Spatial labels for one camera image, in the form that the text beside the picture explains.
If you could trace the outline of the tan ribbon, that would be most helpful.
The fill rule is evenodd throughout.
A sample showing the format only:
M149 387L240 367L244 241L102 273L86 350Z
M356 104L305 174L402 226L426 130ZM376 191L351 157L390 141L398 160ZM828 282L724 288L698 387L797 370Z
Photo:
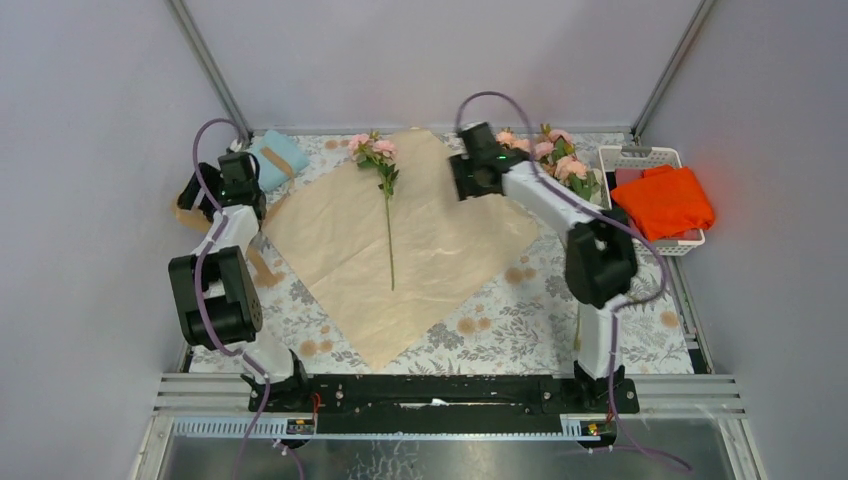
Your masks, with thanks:
M214 208L201 191L199 180L192 174L186 188L172 201L170 209L177 221L198 232L210 233L214 218ZM247 261L255 269L254 279L262 288L276 285L284 274L274 273L261 255L258 246L249 246L246 252Z

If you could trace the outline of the pink fake flower bunch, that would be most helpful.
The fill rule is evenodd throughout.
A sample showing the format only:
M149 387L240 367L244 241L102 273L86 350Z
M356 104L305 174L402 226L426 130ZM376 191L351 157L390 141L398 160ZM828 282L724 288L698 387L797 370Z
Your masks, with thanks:
M534 140L519 136L510 128L497 132L495 139L507 150L533 152L536 162L549 176L580 198L601 204L600 171L578 159L576 144L567 131L542 123Z

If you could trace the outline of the tan wrapping paper sheet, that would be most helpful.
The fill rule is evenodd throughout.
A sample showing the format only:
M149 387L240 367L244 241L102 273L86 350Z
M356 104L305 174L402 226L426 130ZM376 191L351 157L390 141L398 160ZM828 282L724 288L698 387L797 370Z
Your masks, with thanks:
M500 196L460 200L451 148L424 129L395 133L399 176L345 162L291 194L264 233L375 371L453 313L536 240L536 222Z

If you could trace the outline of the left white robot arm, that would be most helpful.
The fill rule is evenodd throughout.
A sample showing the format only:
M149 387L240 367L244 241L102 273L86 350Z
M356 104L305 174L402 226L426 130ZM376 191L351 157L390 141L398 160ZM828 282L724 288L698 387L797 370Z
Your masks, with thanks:
M180 329L190 346L239 358L257 394L269 393L296 411L309 401L311 387L297 356L263 333L247 264L266 215L260 164L249 152L230 152L218 162L198 164L175 201L177 212L206 230L197 248L168 264Z

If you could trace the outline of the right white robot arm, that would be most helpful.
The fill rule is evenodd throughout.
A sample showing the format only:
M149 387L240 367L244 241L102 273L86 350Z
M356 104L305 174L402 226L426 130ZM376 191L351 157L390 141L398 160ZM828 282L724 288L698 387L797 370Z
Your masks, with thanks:
M449 163L459 199L502 195L557 231L564 245L564 279L579 303L580 348L573 396L597 412L621 380L620 328L614 318L638 270L631 236L613 210L579 198L521 149L497 142L486 122L460 127L464 151Z

